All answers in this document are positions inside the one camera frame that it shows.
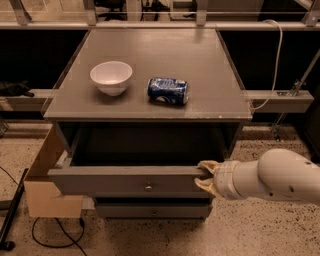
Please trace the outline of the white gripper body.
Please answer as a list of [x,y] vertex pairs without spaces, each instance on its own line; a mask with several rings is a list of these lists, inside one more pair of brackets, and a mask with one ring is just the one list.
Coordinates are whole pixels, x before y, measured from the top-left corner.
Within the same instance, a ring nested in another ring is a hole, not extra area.
[[234,169],[237,164],[238,161],[225,161],[215,169],[214,186],[217,192],[228,200],[243,199],[233,182]]

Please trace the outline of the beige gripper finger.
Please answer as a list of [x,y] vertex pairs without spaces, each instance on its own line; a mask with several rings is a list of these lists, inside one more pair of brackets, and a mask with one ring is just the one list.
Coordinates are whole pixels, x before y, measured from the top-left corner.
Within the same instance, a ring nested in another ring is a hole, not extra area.
[[215,174],[216,169],[220,166],[220,163],[214,160],[203,160],[198,163],[200,169],[205,169],[212,175]]
[[205,179],[205,180],[195,178],[194,182],[200,189],[209,193],[213,198],[216,197],[216,195],[215,195],[216,190],[215,190],[212,178]]

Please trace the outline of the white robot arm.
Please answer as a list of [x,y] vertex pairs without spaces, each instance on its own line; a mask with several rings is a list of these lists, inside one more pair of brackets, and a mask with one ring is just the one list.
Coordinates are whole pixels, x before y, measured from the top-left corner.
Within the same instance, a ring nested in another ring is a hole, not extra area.
[[320,167],[286,149],[271,149],[255,161],[201,161],[211,177],[195,184],[228,200],[249,197],[270,201],[295,201],[320,205]]

